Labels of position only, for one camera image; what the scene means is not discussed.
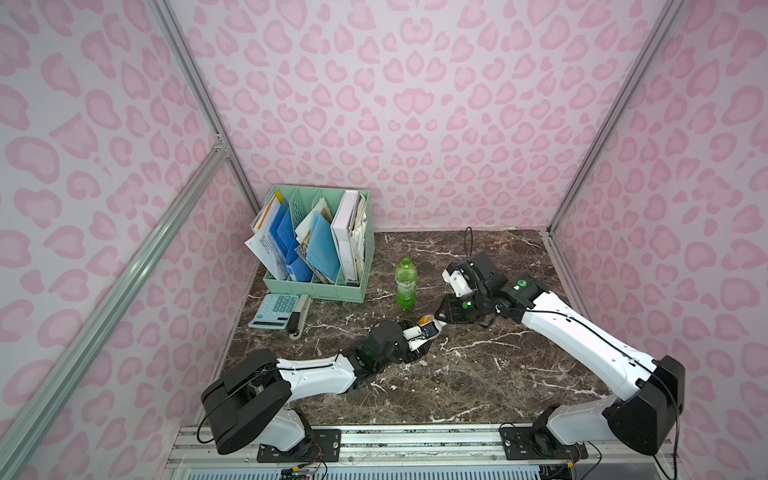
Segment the pink drink bottle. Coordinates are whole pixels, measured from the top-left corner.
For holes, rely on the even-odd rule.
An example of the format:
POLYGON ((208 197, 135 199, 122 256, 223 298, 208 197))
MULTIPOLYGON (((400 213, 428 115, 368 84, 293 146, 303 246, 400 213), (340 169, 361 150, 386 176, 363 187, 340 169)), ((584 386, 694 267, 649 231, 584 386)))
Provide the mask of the pink drink bottle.
POLYGON ((419 320, 419 341, 420 345, 426 345, 428 342, 438 337, 446 325, 445 322, 436 319, 432 315, 424 316, 419 320))

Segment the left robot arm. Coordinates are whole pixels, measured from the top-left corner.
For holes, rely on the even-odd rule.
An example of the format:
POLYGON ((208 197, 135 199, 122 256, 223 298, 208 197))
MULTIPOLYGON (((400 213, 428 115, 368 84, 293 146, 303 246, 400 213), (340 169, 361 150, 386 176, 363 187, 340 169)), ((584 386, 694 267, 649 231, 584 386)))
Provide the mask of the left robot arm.
POLYGON ((269 349, 257 350, 203 391, 210 441, 220 455, 254 442, 285 453, 305 450, 314 432, 290 403, 369 385, 389 366, 421 359, 444 326, 432 316, 414 325, 382 321, 357 345, 313 360, 288 360, 269 349))

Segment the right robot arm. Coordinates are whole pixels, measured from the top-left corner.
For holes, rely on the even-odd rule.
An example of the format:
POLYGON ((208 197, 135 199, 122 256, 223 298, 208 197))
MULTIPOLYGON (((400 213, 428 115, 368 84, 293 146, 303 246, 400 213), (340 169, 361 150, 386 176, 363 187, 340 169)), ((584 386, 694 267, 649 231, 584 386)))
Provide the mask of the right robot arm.
POLYGON ((656 455, 684 407, 684 366, 656 359, 608 334, 528 273, 506 276, 479 252, 442 273, 451 288, 436 318, 451 324, 512 320, 548 338, 595 374, 609 396, 578 405, 552 405, 531 427, 531 441, 551 456, 559 447, 619 441, 656 455))

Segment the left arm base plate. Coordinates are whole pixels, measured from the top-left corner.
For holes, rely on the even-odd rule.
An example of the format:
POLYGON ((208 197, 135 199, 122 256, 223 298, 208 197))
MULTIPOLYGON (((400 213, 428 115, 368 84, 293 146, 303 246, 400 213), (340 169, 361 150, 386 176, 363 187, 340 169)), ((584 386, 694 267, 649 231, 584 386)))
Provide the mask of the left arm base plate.
POLYGON ((316 458, 333 463, 339 460, 341 447, 340 429, 315 429, 297 445, 287 451, 274 446, 261 446, 258 463, 302 463, 316 458))

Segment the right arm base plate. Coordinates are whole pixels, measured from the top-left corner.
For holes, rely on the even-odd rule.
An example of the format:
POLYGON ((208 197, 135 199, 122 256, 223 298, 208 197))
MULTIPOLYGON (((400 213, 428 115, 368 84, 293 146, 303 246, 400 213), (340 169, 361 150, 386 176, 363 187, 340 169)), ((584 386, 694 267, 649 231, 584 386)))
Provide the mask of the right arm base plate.
POLYGON ((504 423, 498 429, 507 460, 578 461, 589 453, 581 443, 564 445, 545 428, 504 423))

